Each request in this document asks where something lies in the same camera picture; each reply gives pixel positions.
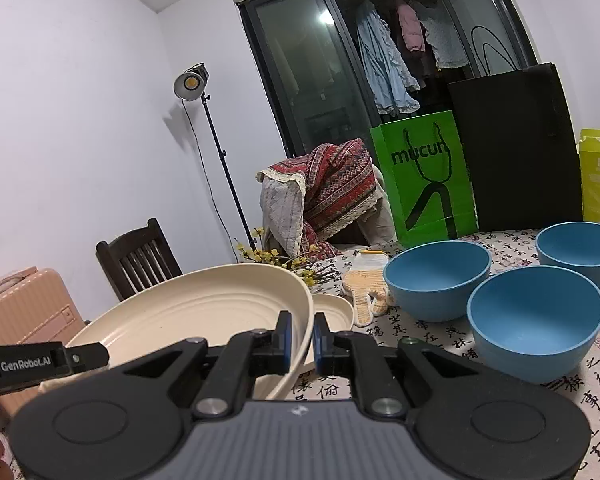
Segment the blue bowl front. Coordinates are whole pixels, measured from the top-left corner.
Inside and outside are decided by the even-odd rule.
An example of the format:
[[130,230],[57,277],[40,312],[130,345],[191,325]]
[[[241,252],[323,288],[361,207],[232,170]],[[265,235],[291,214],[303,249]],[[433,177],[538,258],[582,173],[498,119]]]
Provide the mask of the blue bowl front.
[[495,274],[470,295],[467,318],[486,366],[547,384],[578,367],[600,331],[600,289],[558,266]]

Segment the hanging blue shirt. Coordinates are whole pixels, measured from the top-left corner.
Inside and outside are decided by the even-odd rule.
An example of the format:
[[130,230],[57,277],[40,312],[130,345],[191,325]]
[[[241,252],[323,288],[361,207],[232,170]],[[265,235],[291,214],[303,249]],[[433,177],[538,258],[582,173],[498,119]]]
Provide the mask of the hanging blue shirt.
[[420,104],[411,93],[419,91],[420,85],[404,63],[388,24],[370,0],[364,0],[356,9],[355,24],[364,74],[378,113],[416,113]]

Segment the yellow flower branch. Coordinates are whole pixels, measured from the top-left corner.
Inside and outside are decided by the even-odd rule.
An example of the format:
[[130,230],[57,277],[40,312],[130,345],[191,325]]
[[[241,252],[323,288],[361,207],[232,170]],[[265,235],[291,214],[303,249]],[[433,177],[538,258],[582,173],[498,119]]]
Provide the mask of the yellow flower branch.
[[298,256],[290,256],[279,242],[265,228],[255,228],[250,233],[247,243],[234,240],[238,261],[241,263],[262,263],[286,269],[304,281],[309,288],[325,284],[331,280],[335,272],[323,270],[318,264],[321,261],[341,255],[334,245],[320,242],[317,238],[304,240],[300,244]]

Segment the hanging pink garment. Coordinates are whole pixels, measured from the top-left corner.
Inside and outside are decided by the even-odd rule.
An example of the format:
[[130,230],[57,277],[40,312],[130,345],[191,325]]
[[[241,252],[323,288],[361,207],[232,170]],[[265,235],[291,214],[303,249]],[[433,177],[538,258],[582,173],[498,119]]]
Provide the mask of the hanging pink garment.
[[426,51],[425,39],[422,36],[422,25],[415,10],[403,0],[396,0],[396,14],[406,50],[411,53]]

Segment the knitted work glove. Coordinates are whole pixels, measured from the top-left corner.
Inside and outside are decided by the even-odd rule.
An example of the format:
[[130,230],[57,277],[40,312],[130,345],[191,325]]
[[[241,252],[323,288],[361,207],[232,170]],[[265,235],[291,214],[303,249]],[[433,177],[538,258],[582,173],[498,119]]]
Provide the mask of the knitted work glove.
[[344,292],[352,299],[354,324],[366,327],[387,313],[392,298],[384,279],[389,256],[381,250],[360,250],[342,277]]

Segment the black paper bag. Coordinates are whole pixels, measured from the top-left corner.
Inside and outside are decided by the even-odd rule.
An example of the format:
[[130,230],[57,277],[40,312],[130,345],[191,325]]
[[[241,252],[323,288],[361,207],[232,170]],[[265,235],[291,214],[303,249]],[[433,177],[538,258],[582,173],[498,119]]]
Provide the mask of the black paper bag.
[[583,219],[581,169],[558,70],[543,63],[449,84],[483,232]]

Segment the calligraphy print tablecloth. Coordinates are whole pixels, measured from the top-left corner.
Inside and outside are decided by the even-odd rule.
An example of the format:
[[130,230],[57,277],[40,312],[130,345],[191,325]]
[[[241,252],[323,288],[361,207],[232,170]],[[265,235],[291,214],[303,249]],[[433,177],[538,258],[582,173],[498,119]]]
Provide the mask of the calligraphy print tablecloth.
[[0,394],[56,382],[10,423],[12,454],[29,479],[571,479],[591,426],[548,384],[591,349],[600,289],[563,266],[490,267],[445,240],[380,274],[414,318],[467,318],[477,361],[333,330],[277,266],[174,278],[71,347],[0,347]]

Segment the small cream plate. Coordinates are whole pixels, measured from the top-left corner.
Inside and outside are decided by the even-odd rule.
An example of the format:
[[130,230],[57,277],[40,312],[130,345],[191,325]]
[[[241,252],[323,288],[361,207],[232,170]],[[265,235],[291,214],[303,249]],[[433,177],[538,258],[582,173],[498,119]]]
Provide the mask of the small cream plate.
[[326,316],[332,332],[350,330],[354,324],[354,310],[348,300],[333,294],[313,294],[314,311]]

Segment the pink small suitcase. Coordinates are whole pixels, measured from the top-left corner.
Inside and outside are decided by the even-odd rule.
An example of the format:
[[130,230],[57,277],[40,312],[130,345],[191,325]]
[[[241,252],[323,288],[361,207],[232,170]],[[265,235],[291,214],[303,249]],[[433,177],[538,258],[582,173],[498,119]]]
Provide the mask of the pink small suitcase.
[[60,341],[85,327],[60,274],[35,266],[0,278],[0,346]]

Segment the patterned red blanket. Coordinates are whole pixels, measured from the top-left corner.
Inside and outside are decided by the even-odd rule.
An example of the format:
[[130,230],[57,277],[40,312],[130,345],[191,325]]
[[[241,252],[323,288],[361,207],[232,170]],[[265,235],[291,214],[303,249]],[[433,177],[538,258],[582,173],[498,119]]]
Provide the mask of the patterned red blanket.
[[261,185],[263,246],[294,258],[318,247],[315,260],[338,254],[330,240],[354,224],[362,245],[396,240],[384,177],[362,139],[324,143],[256,175]]

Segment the large cream plate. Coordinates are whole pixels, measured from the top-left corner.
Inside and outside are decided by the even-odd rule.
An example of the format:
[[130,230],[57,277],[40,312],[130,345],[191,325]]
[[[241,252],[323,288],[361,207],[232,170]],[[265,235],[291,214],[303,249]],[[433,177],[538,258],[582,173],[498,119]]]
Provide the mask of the large cream plate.
[[283,400],[308,353],[314,303],[302,279],[278,266],[227,264],[172,278],[112,307],[69,344],[100,342],[114,367],[190,337],[214,347],[246,330],[272,330],[280,311],[291,314],[289,372],[259,378],[253,396]]

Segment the dark wooden chair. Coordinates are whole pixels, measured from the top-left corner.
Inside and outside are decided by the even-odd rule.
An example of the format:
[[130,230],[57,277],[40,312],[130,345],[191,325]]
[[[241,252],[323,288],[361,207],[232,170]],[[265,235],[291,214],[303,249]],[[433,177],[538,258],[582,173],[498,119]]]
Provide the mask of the dark wooden chair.
[[183,274],[156,218],[112,242],[101,240],[95,255],[120,301]]

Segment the blue bowl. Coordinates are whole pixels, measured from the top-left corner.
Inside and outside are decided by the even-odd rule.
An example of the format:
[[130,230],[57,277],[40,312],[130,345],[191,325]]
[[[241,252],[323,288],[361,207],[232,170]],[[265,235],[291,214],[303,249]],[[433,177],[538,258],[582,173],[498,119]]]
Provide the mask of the blue bowl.
[[490,252],[466,240],[413,247],[384,267],[394,303],[419,321],[448,322],[466,315],[468,299],[491,271]]
[[562,266],[578,272],[600,289],[600,223],[554,224],[539,232],[534,244],[543,266]]
[[558,266],[495,274],[470,295],[467,318],[486,366],[547,384],[578,367],[600,331],[600,289]]

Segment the hanging white garment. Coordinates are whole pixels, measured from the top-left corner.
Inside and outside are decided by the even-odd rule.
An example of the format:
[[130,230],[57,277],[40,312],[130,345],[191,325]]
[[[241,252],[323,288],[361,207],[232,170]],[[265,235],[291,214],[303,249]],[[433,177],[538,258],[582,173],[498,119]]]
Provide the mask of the hanging white garment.
[[469,61],[460,36],[444,6],[425,6],[414,1],[412,7],[425,29],[425,39],[434,52],[439,70],[455,70],[466,66]]

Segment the black framed sliding door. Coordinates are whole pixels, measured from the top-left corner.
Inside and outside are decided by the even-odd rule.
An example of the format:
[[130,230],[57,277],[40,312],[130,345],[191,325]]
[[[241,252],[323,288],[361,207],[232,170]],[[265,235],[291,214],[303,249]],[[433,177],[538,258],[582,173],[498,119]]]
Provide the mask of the black framed sliding door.
[[512,0],[245,0],[288,156],[425,114],[451,82],[535,63]]

